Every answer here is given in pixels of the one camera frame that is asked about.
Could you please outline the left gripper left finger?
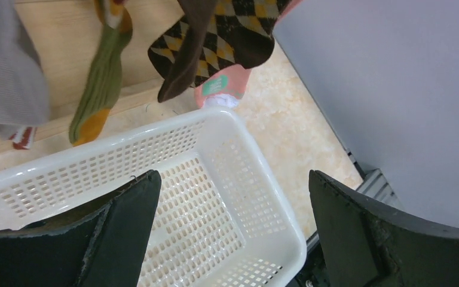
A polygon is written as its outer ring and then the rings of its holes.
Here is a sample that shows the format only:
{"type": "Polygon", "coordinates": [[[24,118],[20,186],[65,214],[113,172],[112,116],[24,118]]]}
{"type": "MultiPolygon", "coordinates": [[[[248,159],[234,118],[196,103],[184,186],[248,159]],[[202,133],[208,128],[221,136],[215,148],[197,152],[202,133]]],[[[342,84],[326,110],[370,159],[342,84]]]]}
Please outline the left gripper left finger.
{"type": "Polygon", "coordinates": [[[16,231],[0,231],[0,286],[136,286],[161,176],[116,190],[16,231]]]}

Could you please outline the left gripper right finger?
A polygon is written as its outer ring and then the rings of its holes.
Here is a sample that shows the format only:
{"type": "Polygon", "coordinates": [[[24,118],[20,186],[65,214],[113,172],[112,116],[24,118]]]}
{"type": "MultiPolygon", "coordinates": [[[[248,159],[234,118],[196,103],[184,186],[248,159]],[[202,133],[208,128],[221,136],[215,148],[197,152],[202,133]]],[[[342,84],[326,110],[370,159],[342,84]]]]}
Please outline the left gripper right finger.
{"type": "Polygon", "coordinates": [[[459,286],[459,228],[408,214],[312,170],[308,188],[332,286],[459,286]]]}

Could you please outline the green striped sock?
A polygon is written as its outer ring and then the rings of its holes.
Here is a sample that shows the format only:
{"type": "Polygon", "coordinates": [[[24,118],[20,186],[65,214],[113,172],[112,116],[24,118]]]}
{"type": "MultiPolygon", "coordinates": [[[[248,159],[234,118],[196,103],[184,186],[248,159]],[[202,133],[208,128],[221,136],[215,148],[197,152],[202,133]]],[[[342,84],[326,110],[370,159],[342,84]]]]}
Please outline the green striped sock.
{"type": "Polygon", "coordinates": [[[73,146],[95,140],[116,104],[123,82],[121,55],[133,36],[126,1],[94,1],[102,33],[84,92],[69,126],[73,146]]]}

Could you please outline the wooden hanger rack frame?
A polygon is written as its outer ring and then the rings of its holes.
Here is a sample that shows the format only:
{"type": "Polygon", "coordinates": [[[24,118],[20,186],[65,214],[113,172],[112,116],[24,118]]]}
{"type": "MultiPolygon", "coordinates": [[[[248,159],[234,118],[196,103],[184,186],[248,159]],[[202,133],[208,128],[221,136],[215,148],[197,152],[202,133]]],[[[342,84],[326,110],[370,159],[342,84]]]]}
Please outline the wooden hanger rack frame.
{"type": "MultiPolygon", "coordinates": [[[[154,102],[162,78],[152,66],[149,45],[182,15],[177,1],[128,1],[133,37],[124,50],[123,88],[112,113],[154,102]]],[[[79,104],[99,43],[101,24],[91,1],[17,1],[16,10],[35,44],[50,88],[51,120],[38,141],[66,135],[79,104]]]]}

